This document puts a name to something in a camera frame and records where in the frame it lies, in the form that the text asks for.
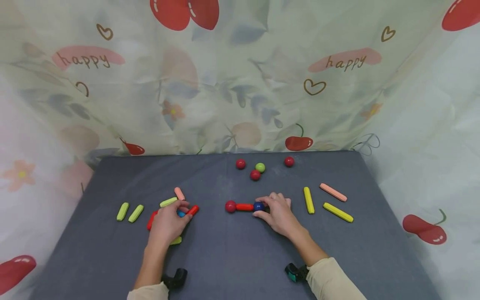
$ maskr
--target flower print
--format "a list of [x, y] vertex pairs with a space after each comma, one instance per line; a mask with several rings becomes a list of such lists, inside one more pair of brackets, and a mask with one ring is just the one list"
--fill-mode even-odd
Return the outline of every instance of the flower print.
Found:
[[167, 100], [163, 102], [163, 111], [162, 115], [170, 115], [172, 121], [176, 121], [177, 119], [183, 119], [185, 114], [183, 114], [181, 110], [181, 106], [178, 104], [171, 104]]
[[372, 107], [368, 111], [362, 112], [360, 115], [365, 118], [366, 121], [370, 120], [371, 117], [378, 114], [380, 112], [380, 108], [382, 108], [383, 104], [372, 104]]
[[25, 183], [34, 185], [35, 180], [31, 176], [34, 169], [35, 164], [27, 164], [24, 160], [15, 160], [13, 162], [13, 168], [6, 170], [2, 174], [2, 178], [11, 180], [8, 191], [18, 191]]

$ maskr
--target ball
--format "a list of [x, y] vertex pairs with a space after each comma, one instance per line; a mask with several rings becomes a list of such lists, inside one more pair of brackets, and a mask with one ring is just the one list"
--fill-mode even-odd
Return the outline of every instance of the ball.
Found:
[[225, 203], [225, 210], [232, 214], [237, 210], [237, 204], [232, 200], [228, 200]]
[[255, 202], [253, 204], [253, 211], [256, 212], [257, 210], [263, 210], [265, 211], [265, 205], [261, 202]]
[[257, 171], [257, 170], [253, 170], [252, 172], [250, 172], [250, 178], [254, 181], [257, 181], [260, 179], [260, 172]]
[[265, 165], [262, 163], [258, 163], [255, 165], [255, 170], [259, 171], [260, 173], [265, 172]]
[[237, 169], [243, 170], [245, 169], [245, 166], [247, 165], [247, 163], [243, 159], [238, 159], [235, 165], [237, 166]]
[[285, 166], [291, 167], [293, 166], [293, 164], [295, 164], [295, 160], [293, 159], [293, 157], [288, 156], [287, 158], [285, 158], [284, 163], [285, 163]]

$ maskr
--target green ball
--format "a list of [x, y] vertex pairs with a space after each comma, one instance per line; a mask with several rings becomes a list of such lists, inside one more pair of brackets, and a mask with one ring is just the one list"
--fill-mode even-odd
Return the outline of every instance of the green ball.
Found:
[[255, 165], [255, 170], [259, 171], [260, 173], [265, 172], [265, 165], [262, 163], [258, 163]]

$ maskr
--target blue ball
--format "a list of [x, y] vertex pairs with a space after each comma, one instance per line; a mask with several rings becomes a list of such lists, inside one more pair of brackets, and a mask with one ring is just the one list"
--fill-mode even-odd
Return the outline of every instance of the blue ball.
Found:
[[255, 202], [253, 204], [253, 211], [256, 212], [257, 210], [263, 210], [265, 211], [265, 205], [261, 202]]

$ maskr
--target wrist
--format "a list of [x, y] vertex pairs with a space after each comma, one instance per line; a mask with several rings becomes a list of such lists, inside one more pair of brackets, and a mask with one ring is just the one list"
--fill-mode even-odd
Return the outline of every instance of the wrist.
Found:
[[303, 227], [302, 225], [299, 224], [299, 226], [297, 228], [295, 228], [294, 230], [292, 230], [287, 238], [295, 245], [297, 244], [298, 242], [302, 241], [302, 240], [306, 240], [308, 238], [311, 239], [310, 237], [310, 233], [308, 232], [308, 230]]
[[144, 250], [144, 262], [156, 263], [157, 261], [163, 261], [167, 254], [168, 246], [167, 243], [148, 243]]

